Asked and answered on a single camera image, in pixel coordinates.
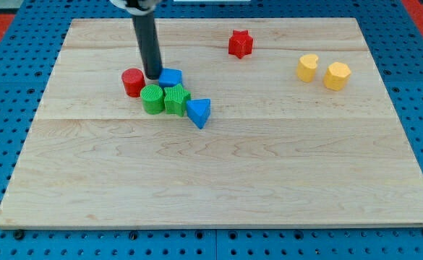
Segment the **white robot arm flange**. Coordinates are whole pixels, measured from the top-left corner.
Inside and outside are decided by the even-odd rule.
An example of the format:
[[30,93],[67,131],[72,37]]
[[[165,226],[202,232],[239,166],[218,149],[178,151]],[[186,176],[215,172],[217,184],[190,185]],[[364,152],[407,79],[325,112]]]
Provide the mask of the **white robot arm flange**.
[[109,0],[115,7],[126,10],[134,16],[153,12],[161,0]]

